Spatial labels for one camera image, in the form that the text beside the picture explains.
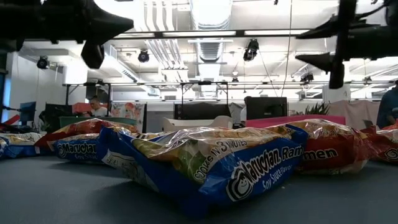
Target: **maruchan logo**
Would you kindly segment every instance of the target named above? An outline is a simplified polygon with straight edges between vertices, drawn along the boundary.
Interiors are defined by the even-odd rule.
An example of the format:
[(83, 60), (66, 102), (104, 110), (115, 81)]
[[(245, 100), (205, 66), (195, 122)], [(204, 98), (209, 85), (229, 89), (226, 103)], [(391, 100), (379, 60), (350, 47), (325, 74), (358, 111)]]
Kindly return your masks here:
[(282, 161), (293, 157), (301, 157), (302, 147), (282, 148), (282, 155), (278, 149), (265, 150), (260, 156), (250, 159), (250, 161), (239, 161), (226, 186), (228, 197), (233, 201), (238, 201), (248, 197), (253, 191), (254, 184), (268, 174), (272, 168)]
[(96, 154), (95, 144), (87, 144), (86, 142), (83, 144), (59, 144), (57, 149), (58, 155), (62, 158), (67, 154)]
[(384, 155), (389, 160), (397, 160), (398, 159), (398, 150), (397, 149), (389, 149)]

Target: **poster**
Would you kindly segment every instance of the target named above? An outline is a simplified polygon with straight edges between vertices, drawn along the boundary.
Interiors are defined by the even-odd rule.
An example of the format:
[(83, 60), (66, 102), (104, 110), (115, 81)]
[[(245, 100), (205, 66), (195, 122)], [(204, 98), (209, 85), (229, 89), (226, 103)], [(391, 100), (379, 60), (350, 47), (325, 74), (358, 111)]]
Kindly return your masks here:
[(144, 103), (112, 103), (112, 117), (129, 118), (137, 121), (137, 129), (141, 133), (144, 125)]

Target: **person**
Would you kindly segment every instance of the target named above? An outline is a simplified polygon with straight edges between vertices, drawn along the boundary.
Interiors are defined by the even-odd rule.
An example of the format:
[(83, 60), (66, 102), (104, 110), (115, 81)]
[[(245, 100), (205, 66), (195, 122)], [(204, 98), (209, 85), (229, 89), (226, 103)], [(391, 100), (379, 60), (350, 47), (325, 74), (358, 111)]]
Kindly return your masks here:
[(92, 97), (90, 100), (91, 114), (96, 117), (104, 117), (107, 114), (107, 109), (100, 105), (97, 96)]
[(398, 113), (393, 111), (396, 108), (398, 108), (398, 80), (396, 86), (387, 91), (381, 98), (376, 123), (380, 129), (396, 123)]
[(244, 98), (244, 108), (241, 110), (241, 123), (243, 125), (246, 125), (246, 117), (248, 114), (248, 109), (246, 109), (246, 107), (248, 106), (248, 99), (250, 98), (250, 96), (247, 96)]

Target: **pink box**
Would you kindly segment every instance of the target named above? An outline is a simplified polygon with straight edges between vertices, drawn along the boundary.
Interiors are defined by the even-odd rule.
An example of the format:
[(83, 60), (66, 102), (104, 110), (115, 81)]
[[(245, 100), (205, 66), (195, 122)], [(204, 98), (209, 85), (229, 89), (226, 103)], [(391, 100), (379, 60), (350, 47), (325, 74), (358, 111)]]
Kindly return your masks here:
[(278, 118), (264, 118), (264, 119), (254, 119), (246, 121), (246, 127), (254, 128), (266, 128), (270, 126), (275, 126), (279, 124), (285, 124), (293, 121), (302, 121), (305, 119), (325, 119), (338, 124), (346, 124), (346, 118), (343, 116), (328, 116), (328, 115), (296, 115), (296, 116), (286, 116)]

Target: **gray table surface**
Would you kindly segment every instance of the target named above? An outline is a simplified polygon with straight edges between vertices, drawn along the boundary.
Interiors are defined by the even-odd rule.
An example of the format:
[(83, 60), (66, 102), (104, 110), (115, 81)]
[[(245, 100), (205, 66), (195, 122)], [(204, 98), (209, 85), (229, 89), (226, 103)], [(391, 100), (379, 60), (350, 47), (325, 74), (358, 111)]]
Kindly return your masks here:
[(295, 175), (283, 186), (190, 220), (167, 198), (107, 166), (56, 157), (0, 161), (0, 223), (397, 223), (398, 167), (357, 175)]

